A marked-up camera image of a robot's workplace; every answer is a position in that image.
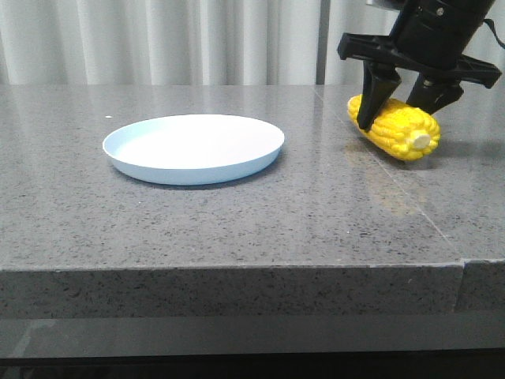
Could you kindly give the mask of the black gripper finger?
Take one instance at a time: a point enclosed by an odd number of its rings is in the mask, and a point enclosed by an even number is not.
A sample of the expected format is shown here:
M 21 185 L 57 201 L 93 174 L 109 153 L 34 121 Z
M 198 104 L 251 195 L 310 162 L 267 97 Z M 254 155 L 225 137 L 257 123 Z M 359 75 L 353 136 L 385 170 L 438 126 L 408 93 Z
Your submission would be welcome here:
M 364 80 L 357 124 L 361 130 L 369 131 L 380 110 L 402 80 L 396 68 L 391 65 L 364 61 L 363 68 Z
M 406 103 L 434 114 L 458 101 L 463 93 L 459 80 L 418 76 Z

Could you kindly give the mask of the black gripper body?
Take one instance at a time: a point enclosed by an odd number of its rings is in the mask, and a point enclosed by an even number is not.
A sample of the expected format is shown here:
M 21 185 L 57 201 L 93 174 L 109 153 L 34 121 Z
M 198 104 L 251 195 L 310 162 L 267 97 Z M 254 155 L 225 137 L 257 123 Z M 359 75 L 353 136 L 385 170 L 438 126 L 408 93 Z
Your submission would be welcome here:
M 463 54 L 493 1 L 405 1 L 387 36 L 344 33 L 339 57 L 455 79 L 491 88 L 501 76 L 492 63 Z

